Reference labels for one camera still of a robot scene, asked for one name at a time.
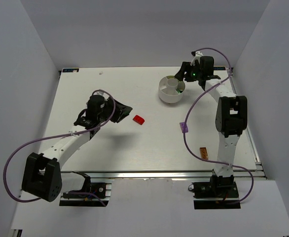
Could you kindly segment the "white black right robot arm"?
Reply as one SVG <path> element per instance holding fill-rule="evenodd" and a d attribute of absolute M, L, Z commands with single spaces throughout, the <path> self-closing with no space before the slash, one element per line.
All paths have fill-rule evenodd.
<path fill-rule="evenodd" d="M 238 96 L 224 84 L 225 80 L 214 74 L 214 58 L 194 53 L 193 60 L 183 62 L 175 78 L 194 82 L 217 102 L 215 126 L 219 135 L 217 160 L 210 182 L 212 187 L 233 185 L 233 164 L 236 146 L 248 124 L 248 101 Z"/>

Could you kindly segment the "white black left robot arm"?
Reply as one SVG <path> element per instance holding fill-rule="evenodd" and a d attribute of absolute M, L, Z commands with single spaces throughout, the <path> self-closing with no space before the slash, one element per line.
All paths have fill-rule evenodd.
<path fill-rule="evenodd" d="M 27 160 L 22 180 L 22 190 L 48 202 L 59 194 L 89 196 L 91 178 L 83 172 L 61 174 L 62 167 L 81 146 L 89 142 L 100 130 L 102 123 L 119 123 L 129 116 L 132 107 L 102 95 L 90 96 L 86 108 L 79 114 L 68 136 L 44 152 L 31 153 Z"/>

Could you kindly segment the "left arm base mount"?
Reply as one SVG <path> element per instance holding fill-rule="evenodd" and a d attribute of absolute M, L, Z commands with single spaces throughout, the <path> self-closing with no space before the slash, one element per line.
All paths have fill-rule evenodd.
<path fill-rule="evenodd" d="M 67 207 L 106 207 L 111 193 L 111 183 L 98 180 L 87 173 L 62 174 L 59 205 Z"/>

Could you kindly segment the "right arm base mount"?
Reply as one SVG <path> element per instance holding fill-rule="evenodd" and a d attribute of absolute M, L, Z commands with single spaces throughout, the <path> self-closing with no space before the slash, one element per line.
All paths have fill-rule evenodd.
<path fill-rule="evenodd" d="M 234 176 L 216 176 L 213 174 L 208 182 L 194 182 L 188 186 L 193 193 L 194 209 L 240 209 L 239 193 Z"/>

